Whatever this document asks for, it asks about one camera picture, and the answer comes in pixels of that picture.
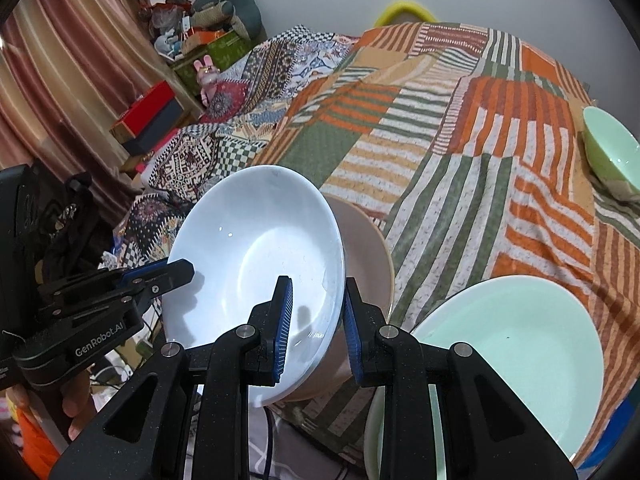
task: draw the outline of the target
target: stuffed toy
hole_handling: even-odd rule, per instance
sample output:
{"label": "stuffed toy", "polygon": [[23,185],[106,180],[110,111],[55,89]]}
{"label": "stuffed toy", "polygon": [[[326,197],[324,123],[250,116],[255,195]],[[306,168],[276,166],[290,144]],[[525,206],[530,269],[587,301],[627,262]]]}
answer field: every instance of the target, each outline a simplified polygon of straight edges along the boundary
{"label": "stuffed toy", "polygon": [[200,62],[200,60],[196,60],[193,62],[193,67],[196,69],[198,73],[197,79],[200,84],[200,98],[202,99],[202,104],[205,106],[209,106],[209,103],[213,99],[213,96],[216,93],[216,89],[218,88],[218,77],[220,76],[220,70],[218,70],[215,65],[213,65],[213,60],[211,56],[207,54],[204,58],[204,65]]}
{"label": "stuffed toy", "polygon": [[168,30],[166,34],[158,36],[154,42],[156,52],[161,56],[165,56],[170,60],[174,60],[175,57],[180,54],[180,48],[182,42],[175,35],[173,29]]}
{"label": "stuffed toy", "polygon": [[247,41],[257,38],[262,28],[254,0],[195,0],[191,9],[191,27],[210,28],[228,20],[238,36]]}

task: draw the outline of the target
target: curtain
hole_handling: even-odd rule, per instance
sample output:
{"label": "curtain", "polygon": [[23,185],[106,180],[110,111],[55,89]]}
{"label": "curtain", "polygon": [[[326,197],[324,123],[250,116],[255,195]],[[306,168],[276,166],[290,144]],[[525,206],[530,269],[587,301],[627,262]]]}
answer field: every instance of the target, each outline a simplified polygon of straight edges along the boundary
{"label": "curtain", "polygon": [[138,12],[148,0],[21,0],[0,29],[0,167],[40,158],[61,180],[88,171],[104,217],[119,221],[134,190],[118,174],[126,151],[109,128],[166,79]]}

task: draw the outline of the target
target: patchwork blanket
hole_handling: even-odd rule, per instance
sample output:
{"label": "patchwork blanket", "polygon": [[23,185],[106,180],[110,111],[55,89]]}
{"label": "patchwork blanket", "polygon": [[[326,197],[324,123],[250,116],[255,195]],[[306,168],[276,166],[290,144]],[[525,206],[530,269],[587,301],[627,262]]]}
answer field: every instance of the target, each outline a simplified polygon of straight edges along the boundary
{"label": "patchwork blanket", "polygon": [[[276,60],[286,58],[281,40],[258,47],[255,71],[254,53],[231,69],[250,73],[249,94],[264,97],[224,125],[183,130],[157,156],[149,183],[162,193],[133,205],[118,233],[119,264],[166,255],[207,186],[250,164],[279,164],[378,225],[396,270],[390,322],[406,330],[482,280],[553,280],[582,302],[604,350],[602,402],[581,463],[640,373],[640,208],[615,202],[590,174],[579,135],[590,103],[583,86],[519,38],[469,25],[377,28],[353,48],[349,38],[322,40],[337,50],[322,47],[332,54],[314,59],[331,59],[324,70],[342,57],[339,66],[315,77],[317,60],[285,63],[303,80],[296,70],[280,74],[288,93],[261,83],[265,73],[274,81]],[[305,60],[306,48],[318,52],[297,47]],[[268,119],[255,120],[250,107]],[[274,408],[362,465],[372,395],[349,380]]]}

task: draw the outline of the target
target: hand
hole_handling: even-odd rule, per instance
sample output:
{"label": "hand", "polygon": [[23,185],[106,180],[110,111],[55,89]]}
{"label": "hand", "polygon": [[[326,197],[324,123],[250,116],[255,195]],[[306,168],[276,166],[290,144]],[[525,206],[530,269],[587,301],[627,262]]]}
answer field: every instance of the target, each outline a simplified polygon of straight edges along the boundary
{"label": "hand", "polygon": [[[94,398],[91,396],[89,372],[82,371],[67,384],[62,386],[62,411],[73,421],[69,427],[69,438],[75,440],[80,431],[94,418],[96,413]],[[22,410],[24,415],[36,427],[40,425],[36,421],[29,406],[29,396],[24,386],[18,384],[7,390],[7,396],[12,403]]]}

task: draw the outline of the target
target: screw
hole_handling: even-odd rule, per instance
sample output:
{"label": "screw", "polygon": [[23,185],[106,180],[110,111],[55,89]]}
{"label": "screw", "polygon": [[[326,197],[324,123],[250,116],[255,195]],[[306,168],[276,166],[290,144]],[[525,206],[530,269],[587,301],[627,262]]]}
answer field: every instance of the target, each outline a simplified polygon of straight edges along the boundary
{"label": "screw", "polygon": [[180,351],[180,344],[173,341],[171,343],[164,343],[162,345],[162,348],[160,349],[160,353],[164,357],[173,357],[174,355],[177,355],[179,351]]}
{"label": "screw", "polygon": [[453,347],[453,351],[460,357],[469,357],[474,350],[466,343],[458,343]]}
{"label": "screw", "polygon": [[393,325],[385,325],[380,327],[380,335],[385,339],[393,339],[398,336],[400,331]]}
{"label": "screw", "polygon": [[255,327],[252,325],[241,325],[236,328],[236,335],[242,339],[246,339],[255,334]]}

